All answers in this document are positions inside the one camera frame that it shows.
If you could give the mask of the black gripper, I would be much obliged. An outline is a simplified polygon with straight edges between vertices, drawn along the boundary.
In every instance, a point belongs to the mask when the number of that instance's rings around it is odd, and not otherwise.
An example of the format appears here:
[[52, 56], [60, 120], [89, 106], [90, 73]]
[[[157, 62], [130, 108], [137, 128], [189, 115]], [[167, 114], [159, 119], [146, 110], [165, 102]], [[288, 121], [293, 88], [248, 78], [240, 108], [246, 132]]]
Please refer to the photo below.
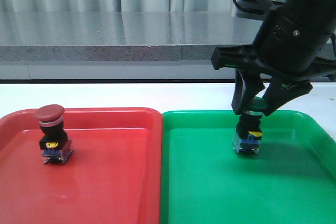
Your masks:
[[262, 96], [268, 103], [265, 116], [308, 94], [313, 88], [309, 79], [335, 80], [335, 61], [318, 57], [334, 30], [334, 14], [307, 12], [291, 21], [281, 6], [273, 6], [251, 45], [215, 48], [211, 57], [215, 70], [236, 68], [234, 113], [241, 114], [265, 88], [260, 73], [273, 76]]

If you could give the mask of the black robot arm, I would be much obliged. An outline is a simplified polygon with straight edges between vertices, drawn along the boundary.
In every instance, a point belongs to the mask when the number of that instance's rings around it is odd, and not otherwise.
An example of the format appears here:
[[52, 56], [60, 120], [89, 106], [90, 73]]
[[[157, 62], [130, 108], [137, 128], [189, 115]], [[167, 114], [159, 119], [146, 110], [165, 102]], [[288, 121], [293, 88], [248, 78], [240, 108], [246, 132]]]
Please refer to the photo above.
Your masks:
[[211, 58], [215, 69], [235, 68], [232, 100], [235, 114], [247, 110], [260, 92], [272, 114], [287, 102], [309, 93], [315, 77], [335, 79], [335, 61], [319, 57], [335, 39], [335, 0], [286, 0], [271, 6], [250, 45], [217, 47]]

